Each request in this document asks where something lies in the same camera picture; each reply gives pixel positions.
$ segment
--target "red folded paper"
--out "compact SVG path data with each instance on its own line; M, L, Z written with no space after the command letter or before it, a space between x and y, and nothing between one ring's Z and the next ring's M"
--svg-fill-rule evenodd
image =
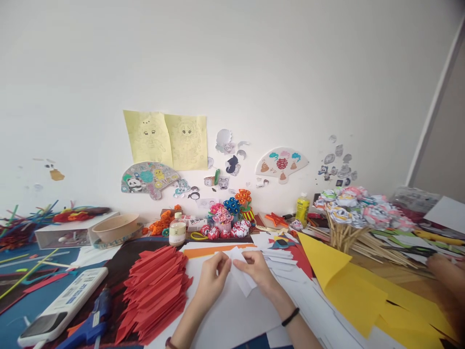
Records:
M128 305L119 319L116 344L131 333L138 333L141 344L150 344L183 313L192 284L193 278L186 275L188 258L174 247L139 256L124 282L123 299Z

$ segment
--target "black bracelet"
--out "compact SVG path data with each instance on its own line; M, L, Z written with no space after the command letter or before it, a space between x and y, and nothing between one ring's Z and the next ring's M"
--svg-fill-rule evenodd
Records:
M299 313L299 311L300 311L300 309L299 309L299 308L296 308L296 309L292 312L291 316L289 316L287 319L285 319L285 320L281 323L281 325L282 325L283 327L286 327L286 326L289 324L289 322L291 322L292 319Z

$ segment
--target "white bottle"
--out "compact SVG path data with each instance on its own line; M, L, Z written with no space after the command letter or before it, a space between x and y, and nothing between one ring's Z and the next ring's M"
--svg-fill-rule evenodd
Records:
M181 218L182 213L176 212L174 220L170 224L170 245L177 247L181 246L186 239L186 222Z

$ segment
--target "glue bottle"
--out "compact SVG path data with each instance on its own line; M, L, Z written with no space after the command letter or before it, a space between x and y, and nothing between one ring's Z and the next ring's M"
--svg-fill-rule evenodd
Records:
M304 228L307 226L307 214L310 208L310 200L307 199L307 193L300 193L300 197L297 199L297 213L295 218L298 219Z
M182 213L176 212L174 220L170 224L170 245L181 246L186 239L186 222L182 219Z

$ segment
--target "yellow paper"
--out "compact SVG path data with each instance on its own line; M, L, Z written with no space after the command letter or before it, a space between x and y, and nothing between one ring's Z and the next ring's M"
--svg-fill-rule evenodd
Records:
M417 331L430 337L439 337L439 332L426 322L425 319L400 306L386 303L381 311L381 317L391 328Z
M170 135L159 112L123 111L134 163L161 162L173 167Z
M299 238L325 295L368 338L388 294L347 269L351 256L305 234L299 233Z
M433 303L413 292L393 284L392 282L383 279L382 277L372 273L365 268L356 266L349 263L348 269L355 275L360 276L372 285L387 292L387 299L402 308L422 317L430 325L442 333L448 335L453 340L459 342L460 339L455 333L454 329L446 320L444 314L441 312L436 303Z
M443 349L438 336L425 335L423 332L412 331L412 330L401 330L392 328L388 323L379 317L376 320L375 325L387 333L389 336L394 338L400 344L407 349Z
M344 268L352 257L305 234L298 233L298 235L318 282L325 291L329 280Z
M206 117L165 115L165 123L171 139L173 168L208 170Z

